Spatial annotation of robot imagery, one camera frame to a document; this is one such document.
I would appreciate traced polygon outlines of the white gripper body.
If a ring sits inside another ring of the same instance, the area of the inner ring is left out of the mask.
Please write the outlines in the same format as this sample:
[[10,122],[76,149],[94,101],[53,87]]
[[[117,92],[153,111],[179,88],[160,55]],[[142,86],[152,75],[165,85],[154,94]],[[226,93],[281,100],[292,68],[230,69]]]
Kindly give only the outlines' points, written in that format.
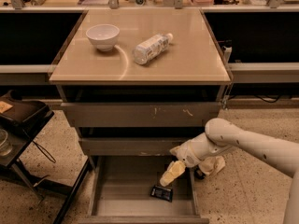
[[190,139],[183,144],[173,147],[170,153],[179,161],[185,163],[185,166],[192,168],[198,165],[205,158],[212,155],[214,144],[206,137],[204,133]]

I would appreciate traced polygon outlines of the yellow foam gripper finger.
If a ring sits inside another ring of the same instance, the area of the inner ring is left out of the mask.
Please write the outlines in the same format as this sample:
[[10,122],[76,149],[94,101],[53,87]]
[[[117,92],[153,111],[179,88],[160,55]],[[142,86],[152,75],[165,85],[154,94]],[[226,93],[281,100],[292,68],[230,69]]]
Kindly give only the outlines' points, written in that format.
[[168,186],[176,178],[181,176],[185,172],[185,169],[186,165],[183,161],[172,161],[160,178],[160,184],[163,187]]

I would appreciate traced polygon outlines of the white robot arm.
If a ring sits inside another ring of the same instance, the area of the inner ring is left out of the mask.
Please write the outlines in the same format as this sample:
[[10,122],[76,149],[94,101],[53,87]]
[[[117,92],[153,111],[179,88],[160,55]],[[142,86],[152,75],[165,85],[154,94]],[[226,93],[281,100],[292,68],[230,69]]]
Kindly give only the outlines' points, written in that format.
[[205,131],[174,147],[177,157],[160,179],[168,186],[185,172],[208,157],[218,156],[238,147],[292,178],[283,224],[299,224],[299,145],[272,136],[245,131],[226,119],[215,118],[206,123]]

